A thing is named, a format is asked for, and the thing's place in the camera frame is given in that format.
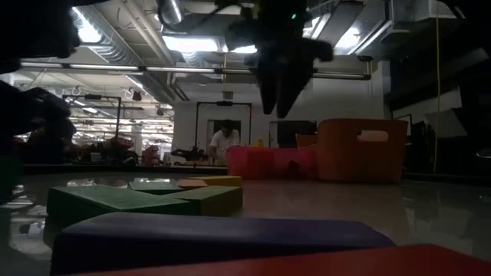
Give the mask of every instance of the yellow cable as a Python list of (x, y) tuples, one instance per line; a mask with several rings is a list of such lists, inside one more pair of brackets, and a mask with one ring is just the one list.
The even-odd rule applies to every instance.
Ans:
[(440, 136), (440, 23), (437, 18), (437, 129), (435, 135), (435, 157), (433, 158), (433, 172), (437, 172), (438, 160), (438, 137)]

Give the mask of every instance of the shiny gray floor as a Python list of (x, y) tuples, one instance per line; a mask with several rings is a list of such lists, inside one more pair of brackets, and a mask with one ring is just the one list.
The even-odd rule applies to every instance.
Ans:
[[(91, 173), (24, 178), (15, 190), (18, 198), (0, 209), (0, 274), (48, 274), (51, 250), (42, 236), (50, 187), (125, 189), (136, 178), (183, 177)], [(435, 244), (491, 261), (489, 188), (411, 181), (399, 186), (247, 181), (243, 188), (243, 217), (353, 220), (398, 245)]]

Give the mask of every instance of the foam block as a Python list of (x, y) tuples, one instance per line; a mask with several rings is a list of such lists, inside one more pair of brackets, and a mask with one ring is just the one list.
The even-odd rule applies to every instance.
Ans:
[(47, 213), (59, 222), (79, 222), (109, 212), (199, 214), (191, 202), (110, 186), (56, 187), (48, 193)]
[(195, 204), (200, 215), (231, 215), (242, 209), (242, 189), (238, 187), (208, 186), (166, 196)]
[(51, 274), (392, 246), (360, 222), (110, 213), (57, 236)]
[(180, 179), (177, 181), (177, 186), (185, 190), (204, 188), (208, 185), (200, 179)]
[(240, 176), (200, 176), (189, 179), (200, 179), (208, 186), (233, 186), (242, 187), (242, 177)]
[(169, 182), (130, 182), (129, 187), (133, 191), (146, 192), (152, 195), (166, 195), (173, 192), (182, 192), (184, 189)]

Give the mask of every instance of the person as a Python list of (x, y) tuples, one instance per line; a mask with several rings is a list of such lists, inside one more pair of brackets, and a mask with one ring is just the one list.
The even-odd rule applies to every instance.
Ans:
[(231, 146), (240, 144), (240, 134), (238, 130), (233, 129), (231, 120), (224, 120), (222, 129), (217, 131), (209, 144), (209, 155), (219, 163), (226, 163), (226, 151)]

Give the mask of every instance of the green foam block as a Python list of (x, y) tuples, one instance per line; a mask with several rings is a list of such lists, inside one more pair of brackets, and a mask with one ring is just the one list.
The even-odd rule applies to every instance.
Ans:
[(110, 186), (51, 188), (46, 211), (63, 223), (80, 222), (109, 212), (199, 214), (191, 202)]
[(163, 196), (195, 204), (200, 215), (224, 216), (242, 209), (242, 189), (239, 187), (208, 186)]
[(159, 196), (184, 191), (183, 188), (169, 182), (130, 182), (129, 186), (133, 191)]

